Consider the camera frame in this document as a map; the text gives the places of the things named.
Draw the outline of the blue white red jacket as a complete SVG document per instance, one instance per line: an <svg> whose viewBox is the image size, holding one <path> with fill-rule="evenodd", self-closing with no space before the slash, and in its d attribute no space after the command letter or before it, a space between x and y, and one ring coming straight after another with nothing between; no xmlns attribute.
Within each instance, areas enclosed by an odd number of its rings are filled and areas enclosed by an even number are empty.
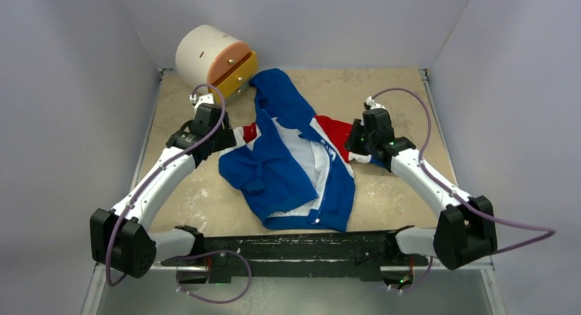
<svg viewBox="0 0 581 315"><path fill-rule="evenodd" d="M351 124L315 112L280 69L251 78L256 118L234 130L236 145L219 155L219 173L240 190L267 229L346 231L356 184L348 151Z"/></svg>

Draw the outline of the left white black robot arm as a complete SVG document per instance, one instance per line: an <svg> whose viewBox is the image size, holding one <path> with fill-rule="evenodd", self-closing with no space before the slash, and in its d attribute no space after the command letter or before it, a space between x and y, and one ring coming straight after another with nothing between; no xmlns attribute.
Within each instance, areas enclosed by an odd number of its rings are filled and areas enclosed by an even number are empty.
<svg viewBox="0 0 581 315"><path fill-rule="evenodd" d="M90 217L93 260L134 278L142 277L154 263L174 257L187 266L200 264L204 248L197 243L202 235L195 228L180 225L156 234L149 228L185 178L211 154L235 144L224 107L196 105L194 118L169 137L142 181L110 210L99 208Z"/></svg>

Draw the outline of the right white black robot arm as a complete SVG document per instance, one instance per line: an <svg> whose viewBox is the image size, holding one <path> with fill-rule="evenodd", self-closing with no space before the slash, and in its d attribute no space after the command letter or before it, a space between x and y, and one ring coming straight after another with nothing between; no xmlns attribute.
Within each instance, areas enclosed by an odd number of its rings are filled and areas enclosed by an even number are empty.
<svg viewBox="0 0 581 315"><path fill-rule="evenodd" d="M421 159L409 139L396 137L387 110L366 109L362 118L353 122L345 148L406 182L438 218L434 229L407 226L390 231L384 254L391 264L403 264L417 254L435 257L455 270L497 250L495 223L472 212L491 216L492 203L455 187Z"/></svg>

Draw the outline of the round white drawer cabinet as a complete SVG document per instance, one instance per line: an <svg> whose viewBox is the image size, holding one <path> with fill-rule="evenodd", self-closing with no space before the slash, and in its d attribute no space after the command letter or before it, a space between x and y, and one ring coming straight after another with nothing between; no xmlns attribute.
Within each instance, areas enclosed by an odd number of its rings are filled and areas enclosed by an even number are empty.
<svg viewBox="0 0 581 315"><path fill-rule="evenodd" d="M200 25L178 44L175 65L188 85L210 84L228 104L243 93L257 72L258 56L246 42L214 26Z"/></svg>

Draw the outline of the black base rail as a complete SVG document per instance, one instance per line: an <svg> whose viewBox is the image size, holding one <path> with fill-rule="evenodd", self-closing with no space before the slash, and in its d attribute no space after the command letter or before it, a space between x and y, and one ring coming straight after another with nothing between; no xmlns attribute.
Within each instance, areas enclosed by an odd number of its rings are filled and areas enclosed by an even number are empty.
<svg viewBox="0 0 581 315"><path fill-rule="evenodd" d="M395 232L302 233L261 236L201 236L194 255L174 257L164 267L209 269L210 282L234 277L357 278L392 284L410 282L415 266L428 265L421 255L395 250Z"/></svg>

